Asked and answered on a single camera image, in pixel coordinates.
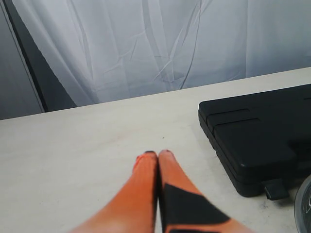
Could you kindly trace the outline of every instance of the white table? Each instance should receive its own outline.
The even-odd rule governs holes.
[[[241,197],[197,111],[204,100],[307,83],[311,68],[0,121],[0,232],[66,232],[116,194],[137,155],[169,148],[230,216],[259,233],[294,233],[296,191],[275,202]]]

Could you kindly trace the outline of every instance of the black case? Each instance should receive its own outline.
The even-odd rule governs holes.
[[[199,121],[237,192],[271,200],[311,174],[311,84],[199,104]]]

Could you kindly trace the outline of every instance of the white curtain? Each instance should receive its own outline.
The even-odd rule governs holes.
[[[311,64],[310,0],[13,3],[78,106]]]

